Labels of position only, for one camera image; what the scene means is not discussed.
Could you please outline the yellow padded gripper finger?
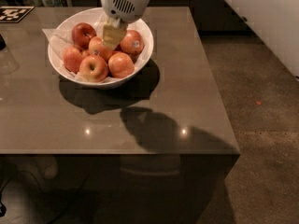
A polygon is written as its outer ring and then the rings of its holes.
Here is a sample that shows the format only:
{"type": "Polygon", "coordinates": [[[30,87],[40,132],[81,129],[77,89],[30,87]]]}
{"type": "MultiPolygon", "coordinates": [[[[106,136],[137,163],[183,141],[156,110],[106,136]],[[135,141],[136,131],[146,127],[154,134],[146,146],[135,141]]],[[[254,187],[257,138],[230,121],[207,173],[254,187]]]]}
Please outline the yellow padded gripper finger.
{"type": "Polygon", "coordinates": [[[114,50],[124,39],[128,23],[121,18],[104,17],[103,24],[103,44],[109,49],[114,50]]]}

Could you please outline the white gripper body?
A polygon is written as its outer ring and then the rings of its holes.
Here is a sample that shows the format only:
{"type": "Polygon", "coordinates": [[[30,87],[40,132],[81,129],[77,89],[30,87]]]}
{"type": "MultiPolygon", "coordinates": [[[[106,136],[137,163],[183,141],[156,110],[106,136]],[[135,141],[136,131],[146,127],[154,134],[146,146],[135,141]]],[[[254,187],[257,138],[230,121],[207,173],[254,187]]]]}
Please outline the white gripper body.
{"type": "Polygon", "coordinates": [[[150,0],[100,0],[105,13],[114,19],[132,23],[139,20],[150,0]]]}

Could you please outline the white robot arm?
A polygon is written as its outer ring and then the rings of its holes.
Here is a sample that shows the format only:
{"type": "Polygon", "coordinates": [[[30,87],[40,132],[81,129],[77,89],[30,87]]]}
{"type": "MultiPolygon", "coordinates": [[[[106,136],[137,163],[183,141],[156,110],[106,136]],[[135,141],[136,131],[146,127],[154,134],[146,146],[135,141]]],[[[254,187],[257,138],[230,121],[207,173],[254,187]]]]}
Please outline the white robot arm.
{"type": "MultiPolygon", "coordinates": [[[[123,29],[144,14],[150,0],[100,0],[108,20],[104,38],[116,46],[123,29]]],[[[299,0],[224,0],[271,49],[287,69],[299,76],[299,0]]]]}

